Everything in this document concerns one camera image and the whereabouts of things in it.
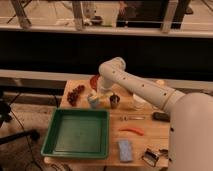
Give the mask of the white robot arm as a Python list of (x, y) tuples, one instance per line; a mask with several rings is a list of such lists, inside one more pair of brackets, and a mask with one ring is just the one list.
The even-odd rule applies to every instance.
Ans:
[(185, 94), (129, 74), (123, 58), (99, 66), (98, 90), (116, 83), (170, 116), (168, 171), (213, 171), (213, 97)]

